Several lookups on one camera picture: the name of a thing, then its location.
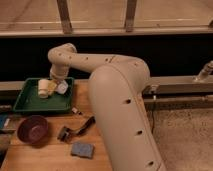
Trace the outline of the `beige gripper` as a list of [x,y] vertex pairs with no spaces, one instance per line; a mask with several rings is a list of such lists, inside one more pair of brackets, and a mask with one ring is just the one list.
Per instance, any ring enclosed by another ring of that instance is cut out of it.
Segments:
[[[68,76],[68,68],[53,65],[50,69],[50,78],[58,81],[64,80]],[[48,83],[48,93],[53,94],[57,83],[54,80],[50,80]]]

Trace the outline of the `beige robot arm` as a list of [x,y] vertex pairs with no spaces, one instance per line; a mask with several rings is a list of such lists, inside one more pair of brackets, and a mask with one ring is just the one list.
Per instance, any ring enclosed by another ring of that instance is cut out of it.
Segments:
[[71,68],[88,72],[88,94],[113,171],[167,171],[144,106],[142,91],[150,79],[140,58],[83,54],[70,44],[48,52],[50,77],[61,81]]

